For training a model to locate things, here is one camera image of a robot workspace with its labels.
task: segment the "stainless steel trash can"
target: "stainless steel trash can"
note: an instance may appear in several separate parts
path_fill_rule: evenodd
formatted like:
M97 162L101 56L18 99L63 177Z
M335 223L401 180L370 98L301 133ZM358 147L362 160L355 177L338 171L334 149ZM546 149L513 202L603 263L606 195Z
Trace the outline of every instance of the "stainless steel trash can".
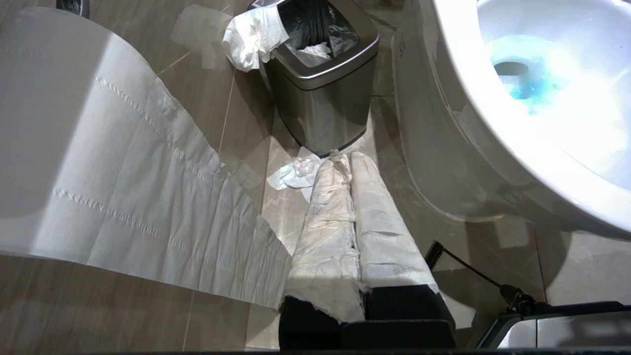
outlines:
M291 14L284 10L293 1L300 0L259 0L251 7L276 3L290 32L286 17ZM379 51L379 34L359 5L352 0L328 0L327 5L328 12L344 20L357 35L352 47L336 54L331 42L331 59L307 65L297 57L301 56L297 48L291 47L290 34L290 40L275 49L264 65L283 122L296 140L316 155L341 149L365 132Z

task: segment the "trash can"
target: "trash can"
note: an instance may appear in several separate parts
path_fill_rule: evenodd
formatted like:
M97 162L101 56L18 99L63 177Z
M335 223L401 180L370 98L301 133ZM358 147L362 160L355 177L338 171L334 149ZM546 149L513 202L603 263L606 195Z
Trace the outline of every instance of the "trash can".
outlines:
M264 65L276 108L316 155L344 148L366 131L379 34L352 0L258 0L251 8L274 3L289 35Z

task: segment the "toilet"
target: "toilet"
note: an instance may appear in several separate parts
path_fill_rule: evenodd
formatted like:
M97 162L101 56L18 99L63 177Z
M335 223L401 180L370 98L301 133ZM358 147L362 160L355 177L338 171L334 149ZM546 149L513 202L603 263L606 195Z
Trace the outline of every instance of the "toilet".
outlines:
M630 59L621 0L408 0L392 65L415 187L453 219L631 239Z

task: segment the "toilet bowl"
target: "toilet bowl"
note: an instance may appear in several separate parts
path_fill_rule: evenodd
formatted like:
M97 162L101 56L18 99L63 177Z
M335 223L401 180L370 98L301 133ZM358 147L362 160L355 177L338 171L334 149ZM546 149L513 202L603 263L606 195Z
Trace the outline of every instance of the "toilet bowl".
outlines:
M405 6L392 39L396 102L424 200L453 219L513 214L631 239L631 4Z

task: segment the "black trash bag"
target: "black trash bag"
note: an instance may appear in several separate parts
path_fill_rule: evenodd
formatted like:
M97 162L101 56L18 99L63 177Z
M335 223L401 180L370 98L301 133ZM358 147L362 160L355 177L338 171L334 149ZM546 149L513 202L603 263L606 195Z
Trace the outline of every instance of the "black trash bag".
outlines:
M300 50L325 43L327 52L336 58L359 43L359 36L348 21L326 0L291 0L279 6L278 12L289 35L285 45L310 68L331 58Z

